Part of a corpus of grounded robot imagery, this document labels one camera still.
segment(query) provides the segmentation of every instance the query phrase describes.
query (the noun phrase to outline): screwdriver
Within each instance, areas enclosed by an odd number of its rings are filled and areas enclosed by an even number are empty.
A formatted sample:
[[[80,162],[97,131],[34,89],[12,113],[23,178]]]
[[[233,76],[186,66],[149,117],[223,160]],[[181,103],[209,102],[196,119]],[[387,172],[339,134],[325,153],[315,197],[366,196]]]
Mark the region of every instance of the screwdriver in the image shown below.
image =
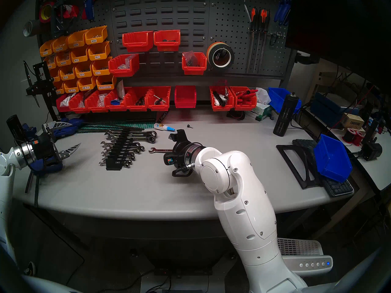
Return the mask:
[[[257,23],[257,17],[258,17],[258,10],[256,8],[253,8],[251,10],[251,24],[250,24],[250,48],[247,55],[247,67],[246,67],[246,73],[250,70],[250,62],[251,62],[251,54],[253,51],[253,43],[254,43],[254,32],[256,31],[256,23]]]

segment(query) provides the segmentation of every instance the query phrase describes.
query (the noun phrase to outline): ratcheting wrench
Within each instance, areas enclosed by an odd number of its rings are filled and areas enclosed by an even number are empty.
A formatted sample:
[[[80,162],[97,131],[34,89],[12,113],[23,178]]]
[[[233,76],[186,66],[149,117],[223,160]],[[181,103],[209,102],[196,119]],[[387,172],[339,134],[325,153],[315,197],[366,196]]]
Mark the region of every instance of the ratcheting wrench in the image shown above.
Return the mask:
[[[156,149],[154,147],[151,148],[151,150],[148,151],[149,153],[170,153],[172,152],[172,149]]]

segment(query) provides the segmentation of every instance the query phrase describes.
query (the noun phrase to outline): wire spool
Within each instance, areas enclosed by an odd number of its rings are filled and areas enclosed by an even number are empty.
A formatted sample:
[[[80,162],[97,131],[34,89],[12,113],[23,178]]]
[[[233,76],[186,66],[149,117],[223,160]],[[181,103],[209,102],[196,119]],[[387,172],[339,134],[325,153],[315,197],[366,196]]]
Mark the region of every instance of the wire spool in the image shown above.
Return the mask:
[[[351,144],[353,142],[353,138],[355,137],[355,135],[356,135],[356,130],[353,130],[352,128],[348,128],[346,130],[345,135],[342,137],[342,139],[345,142]]]
[[[224,71],[231,67],[235,54],[231,47],[224,42],[216,42],[208,47],[206,57],[210,66],[215,70]]]

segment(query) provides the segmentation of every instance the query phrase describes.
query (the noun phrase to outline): storage bin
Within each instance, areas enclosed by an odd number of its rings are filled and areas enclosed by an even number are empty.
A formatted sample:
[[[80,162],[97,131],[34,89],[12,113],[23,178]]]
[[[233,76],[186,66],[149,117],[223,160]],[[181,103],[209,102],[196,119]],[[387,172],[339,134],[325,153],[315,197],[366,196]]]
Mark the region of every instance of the storage bin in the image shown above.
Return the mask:
[[[151,87],[125,87],[124,102],[130,111],[147,111],[147,96]],[[144,97],[144,105],[137,105],[136,102]]]
[[[122,35],[122,45],[128,52],[146,52],[153,47],[153,31],[129,32]]]
[[[75,78],[75,69],[72,65],[61,67],[59,73],[61,80],[73,80]]]
[[[112,90],[104,99],[104,106],[110,111],[126,111],[125,99],[119,105],[112,105],[111,101],[118,98],[117,89]]]
[[[203,75],[207,67],[206,56],[203,52],[194,52],[194,55],[198,59],[198,66],[187,66],[186,59],[182,54],[182,69],[185,72],[185,75]]]
[[[43,43],[43,45],[40,47],[41,57],[49,56],[50,54],[53,53],[53,50],[52,50],[52,43],[53,42],[54,42],[54,40],[50,40],[50,41]]]
[[[57,38],[53,41],[53,43],[52,43],[53,53],[65,51],[68,49],[67,38],[68,38],[67,36],[60,36],[59,38]]]
[[[256,107],[256,95],[255,95],[255,93],[254,93],[254,96],[250,99],[251,100],[250,104],[238,103],[238,97],[237,97],[236,93],[237,92],[241,92],[241,91],[250,90],[250,89],[248,89],[248,87],[230,86],[230,89],[232,91],[232,95],[233,95],[233,99],[234,99],[233,108],[235,110],[238,110],[238,111],[250,111],[251,109]]]
[[[77,85],[78,79],[66,80],[64,81],[63,88],[66,93],[75,93],[79,91],[79,87]]]
[[[195,86],[175,86],[174,101],[176,108],[195,108],[197,102]]]
[[[72,49],[71,51],[72,63],[80,63],[88,60],[88,46]]]
[[[83,77],[77,81],[77,86],[79,90],[92,90],[97,85],[97,78],[95,76],[92,77]]]
[[[228,111],[231,108],[233,108],[234,99],[233,99],[231,89],[228,86],[209,86],[209,90],[210,90],[210,102],[212,103],[213,111]],[[224,107],[215,105],[213,91],[216,91],[217,93],[222,95],[225,95],[226,91],[228,92],[228,102],[225,104]]]
[[[269,87],[269,97],[271,99],[269,105],[272,106],[275,111],[280,113],[282,104],[284,103],[287,94],[290,94],[290,92],[285,88]],[[297,113],[300,108],[301,108],[301,100],[299,100],[299,102],[297,103],[294,113]]]
[[[74,113],[88,113],[89,109],[85,107],[85,104],[84,107],[79,108],[79,104],[83,101],[83,98],[84,92],[78,92],[77,95],[69,100],[69,109]]]
[[[107,26],[100,26],[91,28],[84,35],[86,44],[102,43],[107,38]]]
[[[69,48],[83,47],[86,44],[85,34],[87,31],[88,29],[76,31],[72,33],[68,37],[68,47]]]
[[[99,90],[111,90],[114,89],[115,83],[117,82],[117,78],[112,74],[109,75],[100,75],[97,77],[97,86]]]
[[[56,65],[58,67],[70,65],[71,64],[70,52],[69,51],[59,52],[54,58],[54,61],[56,62]]]
[[[98,75],[109,75],[109,61],[113,57],[108,57],[105,60],[97,60],[92,63],[91,69],[92,73],[96,76]]]
[[[321,175],[340,183],[348,179],[352,166],[341,141],[321,134],[314,148],[314,154],[316,166]]]
[[[110,90],[96,90],[84,101],[84,106],[92,112],[108,112],[106,107],[98,107],[99,95],[105,93],[110,93]]]
[[[118,69],[118,66],[125,64],[125,59],[130,57],[129,69]],[[140,68],[138,54],[121,54],[109,61],[109,71],[115,77],[132,77]]]
[[[88,56],[91,61],[104,60],[109,56],[110,42],[91,45],[88,48]]]
[[[90,60],[77,63],[75,65],[75,74],[78,78],[92,76],[92,62]]]
[[[181,44],[181,31],[180,30],[155,31],[153,33],[153,42],[158,47],[158,51],[178,51],[179,45]]]
[[[171,86],[155,86],[151,87],[151,90],[148,92],[147,96],[147,108],[152,111],[167,111],[170,107],[170,93]],[[158,100],[157,97],[162,98],[165,102],[162,102],[162,105],[155,105],[155,102]]]

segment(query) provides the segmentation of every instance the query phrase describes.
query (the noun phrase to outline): orange storage bin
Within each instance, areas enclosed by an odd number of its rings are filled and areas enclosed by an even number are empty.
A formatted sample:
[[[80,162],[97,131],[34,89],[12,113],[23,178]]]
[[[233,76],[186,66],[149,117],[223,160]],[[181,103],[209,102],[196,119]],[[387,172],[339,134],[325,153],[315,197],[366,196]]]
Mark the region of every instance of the orange storage bin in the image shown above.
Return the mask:
[[[70,52],[69,51],[59,52],[54,58],[54,60],[56,62],[56,65],[59,67],[70,65],[71,64]]]
[[[71,51],[72,63],[80,63],[88,60],[88,46],[72,49]]]
[[[147,96],[151,87],[125,87],[124,102],[130,111],[147,111]],[[144,105],[136,105],[136,102],[144,97]]]
[[[86,44],[85,34],[87,31],[88,29],[76,31],[72,33],[68,37],[68,47],[69,48],[83,47]]]
[[[153,47],[153,31],[129,32],[122,35],[122,45],[128,52],[146,52]]]
[[[91,45],[88,48],[88,56],[91,61],[104,60],[109,56],[110,42]]]
[[[153,33],[153,43],[158,47],[158,51],[178,51],[181,44],[181,31],[155,31]]]
[[[61,80],[73,80],[75,78],[75,69],[72,65],[61,67],[59,73]]]
[[[155,86],[151,87],[147,96],[147,108],[152,111],[167,111],[170,107],[171,86]],[[155,105],[158,98],[162,98],[164,102],[161,105]]]
[[[53,53],[52,51],[52,43],[54,40],[50,40],[47,42],[44,42],[43,45],[40,47],[40,55],[41,57],[49,56]]]
[[[78,78],[91,77],[92,76],[91,64],[92,62],[90,60],[86,62],[77,63],[75,65],[76,77]]]
[[[62,81],[54,82],[53,85],[56,88],[56,94],[63,94],[65,92]]]
[[[231,92],[229,87],[226,87],[226,86],[209,86],[209,90],[210,90],[210,101],[212,103],[213,111],[228,111],[231,108],[233,108],[234,99],[233,99],[233,95],[232,95],[232,92]],[[228,91],[228,102],[225,104],[224,107],[216,106],[215,105],[215,99],[214,99],[214,96],[213,96],[213,91],[216,91],[217,93],[225,95],[226,90]]]
[[[110,90],[96,90],[85,101],[84,106],[92,112],[108,112],[106,107],[98,107],[99,95],[109,93]]]
[[[247,87],[237,87],[237,86],[230,86],[230,89],[232,91],[232,95],[234,98],[234,104],[233,107],[235,110],[239,111],[250,111],[251,109],[256,107],[256,95],[254,93],[254,96],[250,98],[251,103],[238,103],[238,97],[237,93],[242,91],[250,90]]]
[[[92,90],[97,85],[96,77],[83,77],[77,81],[77,86],[81,91]]]
[[[79,86],[77,85],[78,79],[66,80],[64,81],[63,88],[66,93],[75,93],[79,91]]]
[[[53,68],[56,68],[56,55],[55,54],[52,54],[46,58],[43,59],[44,62],[46,62],[46,64],[48,65],[48,69],[53,69]]]
[[[114,89],[117,78],[110,75],[100,75],[97,77],[97,86],[99,90],[111,90]]]
[[[73,98],[69,100],[69,109],[74,113],[88,113],[90,110],[85,107],[79,107],[79,104],[84,99],[84,92],[80,91]]]
[[[84,37],[88,45],[102,43],[107,38],[107,26],[91,28]]]
[[[53,82],[58,82],[60,81],[60,73],[59,73],[59,69],[50,69],[49,70],[49,73],[50,73],[50,76],[54,79]]]
[[[185,72],[185,75],[203,75],[207,67],[206,56],[203,52],[194,52],[194,55],[198,59],[198,66],[187,66],[186,59],[182,54],[182,69]]]
[[[112,105],[111,101],[118,98],[117,89],[112,90],[104,99],[104,106],[110,111],[126,111],[125,99],[119,105]]]
[[[105,60],[97,60],[97,61],[92,62],[92,65],[91,65],[92,73],[96,76],[109,75],[110,74],[109,61],[112,58],[113,57],[108,57]]]
[[[60,36],[58,39],[55,39],[52,43],[52,51],[53,53],[57,53],[60,51],[65,51],[68,49],[68,41],[67,36]]]
[[[118,69],[118,66],[125,64],[125,59],[130,57],[129,69]],[[109,71],[115,77],[132,77],[140,69],[138,54],[121,54],[109,61]]]

